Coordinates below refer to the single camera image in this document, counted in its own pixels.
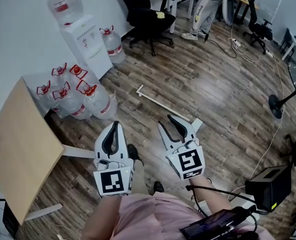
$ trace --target wood laminate floor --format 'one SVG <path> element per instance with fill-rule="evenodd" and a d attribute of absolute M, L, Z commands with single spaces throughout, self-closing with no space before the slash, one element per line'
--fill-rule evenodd
<path fill-rule="evenodd" d="M 165 148 L 157 130 L 157 122 L 163 122 L 175 134 L 167 120 L 168 112 L 144 97 L 136 90 L 144 85 L 143 93 L 194 120 L 203 121 L 197 137 L 203 147 L 206 176 L 226 190 L 243 186 L 249 179 L 260 157 L 264 154 L 276 132 L 280 120 L 275 119 L 268 106 L 268 97 L 276 94 L 284 97 L 295 89 L 286 63 L 279 52 L 269 45 L 276 55 L 283 82 L 282 91 L 274 59 L 261 57 L 258 63 L 249 63 L 241 58 L 228 57 L 211 41 L 187 41 L 180 38 L 188 32 L 190 23 L 185 15 L 189 2 L 179 5 L 174 45 L 166 41 L 156 42 L 156 57 L 150 55 L 150 46 L 143 41 L 128 47 L 130 38 L 123 42 L 126 61 L 112 68 L 102 84 L 111 93 L 116 91 L 117 115 L 111 120 L 77 121 L 71 117 L 63 120 L 53 114 L 48 120 L 61 136 L 62 141 L 79 148 L 93 150 L 94 141 L 103 128 L 114 120 L 122 123 L 128 143 L 133 143 L 144 161 L 145 181 L 151 189 L 154 181 L 160 181 L 166 189 L 179 192 L 186 198 L 191 193 L 184 190 L 180 181 L 165 159 Z M 233 37 L 242 45 L 240 51 L 250 54 L 254 60 L 262 55 L 256 44 L 251 47 L 248 37 L 242 32 L 245 26 L 234 26 Z M 215 22 L 210 39 L 218 42 L 226 52 L 233 54 L 228 44 L 231 27 Z M 263 168 L 284 165 L 288 158 L 279 153 L 290 150 L 286 134 L 296 139 L 296 96 L 285 105 L 285 113 L 279 132 L 270 150 L 262 159 L 255 175 Z M 60 211 L 47 215 L 51 222 L 68 226 L 81 236 L 87 218 L 95 210 L 99 195 L 92 172 L 94 165 L 89 159 L 62 157 L 42 187 L 31 210 L 62 203 Z M 262 216 L 259 223 L 268 229 L 277 240 L 284 240 L 292 233 L 291 214 L 296 209 L 296 168 L 292 170 L 292 193 L 276 210 Z M 20 228 L 18 239 L 64 239 L 77 237 L 70 230 L 50 224 L 45 218 L 28 222 Z"/>

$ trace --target person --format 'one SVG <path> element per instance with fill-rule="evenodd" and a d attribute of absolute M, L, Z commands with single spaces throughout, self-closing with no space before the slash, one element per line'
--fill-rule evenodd
<path fill-rule="evenodd" d="M 136 148 L 128 145 L 129 157 L 135 160 L 132 194 L 104 196 L 82 231 L 82 240 L 184 240 L 179 229 L 203 218 L 180 200 L 174 193 L 165 193 L 160 182 L 154 184 L 154 194 L 149 195 L 144 183 L 143 162 Z M 191 185 L 213 188 L 203 175 L 189 179 Z M 197 188 L 198 201 L 205 200 L 212 213 L 232 209 L 220 193 Z M 252 231 L 253 225 L 244 223 L 241 232 Z M 257 228 L 260 239 L 273 240 L 262 227 Z"/>
<path fill-rule="evenodd" d="M 198 0 L 194 10 L 190 32 L 181 34 L 181 37 L 187 40 L 198 40 L 199 35 L 204 38 L 210 31 L 221 1 Z"/>

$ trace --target white cable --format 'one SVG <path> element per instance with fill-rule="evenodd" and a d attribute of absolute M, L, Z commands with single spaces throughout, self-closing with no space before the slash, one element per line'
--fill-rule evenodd
<path fill-rule="evenodd" d="M 43 218 L 44 218 L 46 221 L 48 221 L 49 223 L 51 223 L 51 224 L 53 224 L 53 225 L 55 225 L 55 226 L 63 227 L 63 228 L 69 229 L 70 231 L 72 231 L 72 232 L 78 237 L 79 240 L 81 240 L 80 236 L 78 236 L 78 234 L 77 234 L 75 231 L 73 231 L 71 228 L 69 228 L 69 227 L 67 227 L 67 226 L 64 226 L 64 225 L 58 225 L 58 224 L 52 223 L 52 222 L 51 222 L 50 220 L 48 220 L 45 216 L 43 216 Z"/>
<path fill-rule="evenodd" d="M 276 63 L 276 67 L 277 67 L 277 70 L 278 70 L 278 73 L 279 73 L 279 78 L 280 78 L 280 81 L 281 81 L 281 87 L 282 87 L 282 99 L 284 99 L 283 83 L 282 83 L 282 79 L 281 79 L 280 71 L 279 71 L 279 68 L 278 68 L 277 60 L 276 60 L 275 57 L 274 57 L 274 61 L 275 61 L 275 63 Z M 282 124 L 282 120 L 283 120 L 283 117 L 284 117 L 284 111 L 285 111 L 285 109 L 286 109 L 286 107 L 285 107 L 285 105 L 283 105 L 283 108 L 282 108 L 282 117 L 281 117 L 281 121 L 280 121 L 279 127 L 278 127 L 276 133 L 273 135 L 272 140 L 271 140 L 271 143 L 270 143 L 268 149 L 267 149 L 267 150 L 264 152 L 264 154 L 261 156 L 261 158 L 260 158 L 260 160 L 259 160 L 257 166 L 256 166 L 256 167 L 254 168 L 254 170 L 252 171 L 252 174 L 251 174 L 251 177 L 249 178 L 249 181 L 252 179 L 252 176 L 253 176 L 254 172 L 256 171 L 256 169 L 258 168 L 258 166 L 259 166 L 259 164 L 260 164 L 262 158 L 263 158 L 263 157 L 266 155 L 266 153 L 269 151 L 269 149 L 270 149 L 270 147 L 271 147 L 271 145 L 272 145 L 272 142 L 273 142 L 273 140 L 274 140 L 274 137 L 277 135 L 277 133 L 278 133 L 278 131 L 279 131 L 279 129 L 280 129 L 280 126 L 281 126 L 281 124 Z M 244 185 L 244 186 L 240 186 L 240 187 L 236 188 L 235 190 L 233 190 L 231 193 L 233 193 L 234 191 L 236 191 L 236 190 L 238 190 L 238 189 L 242 189 L 242 188 L 244 188 L 244 187 L 245 187 L 245 185 Z"/>
<path fill-rule="evenodd" d="M 260 56 L 259 56 L 259 60 L 258 60 L 258 61 L 254 61 L 250 55 L 239 52 L 238 47 L 237 47 L 236 44 L 233 42 L 232 31 L 233 31 L 233 25 L 232 25 L 232 28 L 231 28 L 231 37 L 228 38 L 228 42 L 229 42 L 229 45 L 231 46 L 231 48 L 232 48 L 233 50 L 235 50 L 235 51 L 236 51 L 236 52 L 237 52 L 237 53 L 238 53 L 238 54 L 239 54 L 244 60 L 246 60 L 246 61 L 249 62 L 249 63 L 258 63 L 258 62 L 260 62 L 260 61 L 261 61 L 261 57 L 264 57 L 265 55 L 260 55 Z"/>

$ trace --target black shoe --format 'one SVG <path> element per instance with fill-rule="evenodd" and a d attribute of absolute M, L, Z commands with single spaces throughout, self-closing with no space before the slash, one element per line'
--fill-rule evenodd
<path fill-rule="evenodd" d="M 154 193 L 155 192 L 161 192 L 161 193 L 164 192 L 164 188 L 159 181 L 154 182 L 153 191 L 154 191 Z"/>
<path fill-rule="evenodd" d="M 133 160 L 139 160 L 143 164 L 143 161 L 139 157 L 137 148 L 133 144 L 128 144 L 127 148 L 128 148 L 129 158 L 131 158 Z"/>

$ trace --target pink shirt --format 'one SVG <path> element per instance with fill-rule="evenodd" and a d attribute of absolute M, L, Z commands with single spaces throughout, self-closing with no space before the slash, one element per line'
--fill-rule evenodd
<path fill-rule="evenodd" d="M 123 196 L 112 240 L 184 240 L 179 229 L 199 221 L 203 216 L 186 203 L 166 193 L 154 196 L 132 194 Z M 252 231 L 246 222 L 236 231 Z M 274 240 L 270 233 L 258 226 L 260 240 Z"/>

